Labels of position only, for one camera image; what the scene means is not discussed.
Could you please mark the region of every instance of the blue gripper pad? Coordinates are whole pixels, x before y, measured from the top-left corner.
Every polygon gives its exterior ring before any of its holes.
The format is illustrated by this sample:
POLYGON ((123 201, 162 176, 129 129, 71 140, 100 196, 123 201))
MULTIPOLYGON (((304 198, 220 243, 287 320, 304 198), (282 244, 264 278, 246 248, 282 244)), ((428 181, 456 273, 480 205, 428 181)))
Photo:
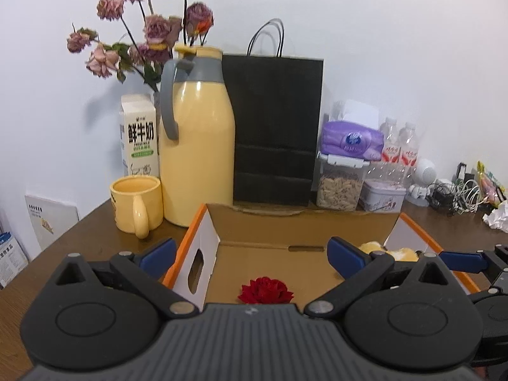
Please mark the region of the blue gripper pad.
POLYGON ((157 245, 147 254, 141 255, 139 267, 154 279, 159 279, 174 264, 176 242, 170 238, 157 245))
POLYGON ((337 236, 328 241, 326 254, 328 263, 344 279, 353 276, 370 262, 369 255, 337 236))
POLYGON ((443 251, 439 257, 451 271, 478 274, 487 269, 487 261, 480 253, 461 253, 443 251))

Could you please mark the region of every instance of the purple tissue package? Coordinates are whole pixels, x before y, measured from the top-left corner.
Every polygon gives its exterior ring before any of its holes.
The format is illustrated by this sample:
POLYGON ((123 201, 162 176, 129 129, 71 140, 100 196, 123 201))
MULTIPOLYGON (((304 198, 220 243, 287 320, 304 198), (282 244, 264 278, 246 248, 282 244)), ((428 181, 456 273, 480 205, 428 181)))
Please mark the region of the purple tissue package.
POLYGON ((323 154, 378 161, 381 160, 383 145, 384 136, 379 130, 344 120, 323 125, 323 154))

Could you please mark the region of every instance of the mug handle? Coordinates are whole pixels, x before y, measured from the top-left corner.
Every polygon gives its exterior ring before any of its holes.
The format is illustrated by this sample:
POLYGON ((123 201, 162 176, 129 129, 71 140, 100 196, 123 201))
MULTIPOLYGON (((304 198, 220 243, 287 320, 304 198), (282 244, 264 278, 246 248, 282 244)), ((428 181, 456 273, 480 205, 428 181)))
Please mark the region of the mug handle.
POLYGON ((148 232, 150 232, 150 227, 148 225, 146 206, 139 195, 134 196, 132 214, 134 217, 134 233, 139 239, 145 239, 148 236, 148 232))

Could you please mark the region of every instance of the box handle hole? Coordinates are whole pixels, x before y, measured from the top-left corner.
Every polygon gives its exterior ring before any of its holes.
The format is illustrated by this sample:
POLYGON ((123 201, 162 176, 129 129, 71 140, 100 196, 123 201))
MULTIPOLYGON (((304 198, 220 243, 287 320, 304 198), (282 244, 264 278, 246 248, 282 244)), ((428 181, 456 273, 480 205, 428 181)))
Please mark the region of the box handle hole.
POLYGON ((305 246, 305 245, 291 245, 288 248, 289 252, 324 252, 322 246, 305 246))
POLYGON ((197 291, 197 284, 199 283, 199 278, 201 277, 201 271, 203 270, 204 264, 205 261, 203 259, 203 253, 201 252, 201 249, 198 249, 194 260, 192 261, 192 266, 190 267, 189 277, 187 277, 189 290, 193 294, 197 291))

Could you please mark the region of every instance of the white robot figurine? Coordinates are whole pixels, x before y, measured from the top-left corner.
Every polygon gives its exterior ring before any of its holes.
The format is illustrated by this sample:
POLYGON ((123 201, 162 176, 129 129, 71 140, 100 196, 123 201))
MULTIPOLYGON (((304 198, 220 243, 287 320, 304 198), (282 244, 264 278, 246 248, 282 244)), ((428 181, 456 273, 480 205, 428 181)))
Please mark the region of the white robot figurine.
POLYGON ((426 206, 426 197, 430 194, 429 186, 436 180, 434 163, 428 159, 418 160, 415 172, 412 175, 415 182, 409 188, 409 194, 413 199, 407 199, 411 203, 426 206))

